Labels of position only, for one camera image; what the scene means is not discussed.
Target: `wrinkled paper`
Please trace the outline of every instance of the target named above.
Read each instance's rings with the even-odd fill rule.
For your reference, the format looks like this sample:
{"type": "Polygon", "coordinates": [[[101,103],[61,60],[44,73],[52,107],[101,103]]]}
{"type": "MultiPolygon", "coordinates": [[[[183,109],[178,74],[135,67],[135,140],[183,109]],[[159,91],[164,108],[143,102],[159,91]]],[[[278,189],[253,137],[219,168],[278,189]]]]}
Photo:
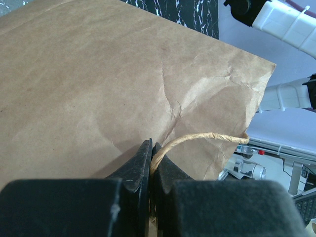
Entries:
{"type": "MultiPolygon", "coordinates": [[[[0,187],[104,178],[143,140],[243,136],[275,65],[118,0],[38,0],[0,18],[0,187]]],[[[216,179],[237,144],[169,158],[216,179]]]]}

